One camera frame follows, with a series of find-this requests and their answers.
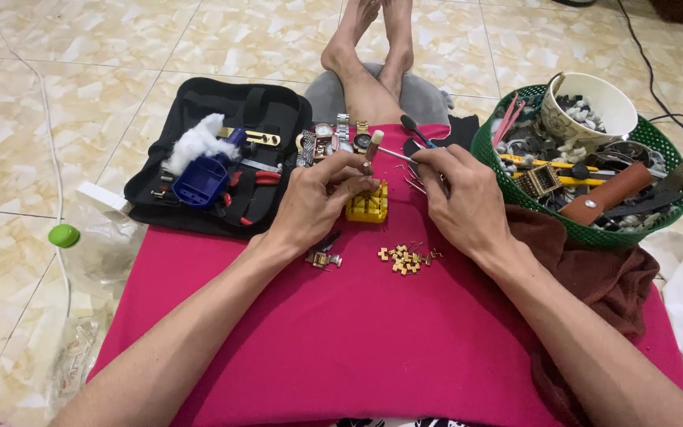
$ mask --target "green bottle cap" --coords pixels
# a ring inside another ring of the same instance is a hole
[[[49,232],[49,243],[61,248],[69,248],[78,243],[81,232],[70,224],[60,224]]]

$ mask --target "man's right hand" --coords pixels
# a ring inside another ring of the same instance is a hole
[[[491,168],[455,144],[418,150],[412,159],[419,163],[429,216],[454,247],[481,265],[482,258],[499,255],[515,241]]]

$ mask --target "magenta fabric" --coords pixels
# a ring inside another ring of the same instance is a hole
[[[428,128],[427,136],[442,138],[443,128]],[[392,130],[383,146],[399,150],[402,135],[395,138]],[[384,224],[341,218],[336,228],[343,233],[330,251],[342,256],[341,268],[327,272],[296,260],[284,269],[236,326],[172,425],[296,425],[348,416],[559,425],[531,380],[528,351],[540,346],[533,331],[441,236],[425,197],[408,187],[398,164],[382,153],[374,160],[375,177],[389,183]],[[376,256],[381,247],[413,241],[444,257],[403,277]],[[90,377],[244,245],[150,227]],[[683,390],[683,361],[657,292],[643,312],[647,334],[637,347]]]

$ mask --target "foot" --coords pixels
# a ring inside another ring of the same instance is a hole
[[[379,16],[381,0],[349,0],[336,32],[320,55],[320,64],[333,70],[345,55],[355,55],[355,46]]]
[[[384,0],[384,25],[389,40],[389,54],[386,62],[402,63],[404,71],[413,67],[413,0]]]

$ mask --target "forearm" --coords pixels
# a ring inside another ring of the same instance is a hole
[[[683,392],[526,245],[513,241],[477,262],[534,329],[595,425],[683,425]]]
[[[107,365],[51,425],[168,425],[231,330],[292,257],[286,248],[253,241]]]

